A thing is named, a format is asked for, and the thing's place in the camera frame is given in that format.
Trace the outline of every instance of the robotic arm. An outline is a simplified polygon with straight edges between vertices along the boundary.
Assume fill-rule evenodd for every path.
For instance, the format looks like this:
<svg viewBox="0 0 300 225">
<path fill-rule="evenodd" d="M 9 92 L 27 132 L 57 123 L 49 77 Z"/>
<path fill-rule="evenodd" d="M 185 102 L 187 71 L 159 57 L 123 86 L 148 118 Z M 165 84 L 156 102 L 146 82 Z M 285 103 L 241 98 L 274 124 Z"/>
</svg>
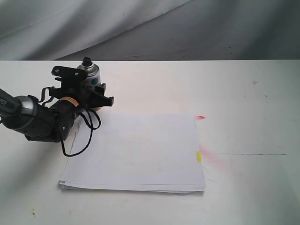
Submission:
<svg viewBox="0 0 300 225">
<path fill-rule="evenodd" d="M 93 130 L 101 125 L 96 107 L 112 106 L 113 97 L 105 97 L 105 83 L 95 87 L 95 91 L 84 85 L 87 73 L 81 69 L 55 66 L 52 74 L 61 82 L 60 88 L 48 87 L 42 90 L 42 101 L 45 99 L 45 91 L 49 90 L 50 99 L 42 105 L 34 96 L 13 97 L 0 89 L 0 123 L 9 129 L 25 135 L 29 141 L 61 142 L 65 156 L 71 157 L 82 153 L 89 145 Z M 51 107 L 45 104 L 54 98 L 58 101 Z M 82 114 L 87 112 L 90 123 Z M 98 119 L 98 127 L 93 127 L 90 113 Z M 65 152 L 63 141 L 66 140 L 74 120 L 82 116 L 86 124 L 91 128 L 90 139 L 87 146 L 78 153 L 69 155 Z"/>
</svg>

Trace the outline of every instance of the white table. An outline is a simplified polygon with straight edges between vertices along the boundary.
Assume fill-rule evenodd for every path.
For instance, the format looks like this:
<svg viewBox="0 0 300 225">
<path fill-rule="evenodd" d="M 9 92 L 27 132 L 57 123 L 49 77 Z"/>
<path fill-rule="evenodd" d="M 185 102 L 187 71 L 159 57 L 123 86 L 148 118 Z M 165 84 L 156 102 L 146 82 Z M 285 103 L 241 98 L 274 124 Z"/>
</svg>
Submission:
<svg viewBox="0 0 300 225">
<path fill-rule="evenodd" d="M 78 64 L 2 61 L 0 87 L 39 97 L 59 85 L 53 66 Z M 68 158 L 60 144 L 28 142 L 1 126 L 1 225 L 300 224 L 300 60 L 98 65 L 115 112 L 207 117 L 196 122 L 206 190 L 62 191 Z"/>
</svg>

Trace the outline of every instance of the yellow sticky note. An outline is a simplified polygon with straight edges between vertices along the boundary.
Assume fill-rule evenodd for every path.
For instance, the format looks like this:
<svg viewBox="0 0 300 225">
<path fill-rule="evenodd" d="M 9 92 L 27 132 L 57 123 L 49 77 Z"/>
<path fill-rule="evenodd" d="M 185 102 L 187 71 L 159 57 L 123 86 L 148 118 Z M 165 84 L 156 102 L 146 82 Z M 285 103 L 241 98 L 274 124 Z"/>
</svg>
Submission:
<svg viewBox="0 0 300 225">
<path fill-rule="evenodd" d="M 200 163 L 201 162 L 201 154 L 199 151 L 196 152 L 197 155 L 197 162 Z"/>
</svg>

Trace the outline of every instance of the aerosol can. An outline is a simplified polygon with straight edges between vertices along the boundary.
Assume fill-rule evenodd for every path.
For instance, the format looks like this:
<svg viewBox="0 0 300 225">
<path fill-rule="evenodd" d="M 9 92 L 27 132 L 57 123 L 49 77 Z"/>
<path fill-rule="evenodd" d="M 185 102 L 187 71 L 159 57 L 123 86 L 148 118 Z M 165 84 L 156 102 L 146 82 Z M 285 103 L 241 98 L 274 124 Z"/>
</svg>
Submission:
<svg viewBox="0 0 300 225">
<path fill-rule="evenodd" d="M 88 74 L 88 77 L 84 81 L 84 85 L 87 88 L 95 91 L 95 87 L 101 85 L 99 66 L 94 64 L 92 59 L 84 57 L 82 63 L 79 67 L 77 67 L 77 69 L 83 69 Z"/>
</svg>

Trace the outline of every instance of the stack of paper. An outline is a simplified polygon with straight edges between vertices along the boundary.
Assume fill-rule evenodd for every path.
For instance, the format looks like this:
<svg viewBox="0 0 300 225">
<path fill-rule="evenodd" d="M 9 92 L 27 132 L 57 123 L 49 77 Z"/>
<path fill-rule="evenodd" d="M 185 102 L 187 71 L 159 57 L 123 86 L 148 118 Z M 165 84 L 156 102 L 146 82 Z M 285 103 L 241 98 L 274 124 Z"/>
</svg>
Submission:
<svg viewBox="0 0 300 225">
<path fill-rule="evenodd" d="M 111 189 L 189 193 L 205 180 L 194 118 L 185 114 L 128 115 L 101 109 L 100 129 L 89 148 L 69 158 L 64 189 Z M 71 153 L 87 143 L 81 123 Z"/>
</svg>

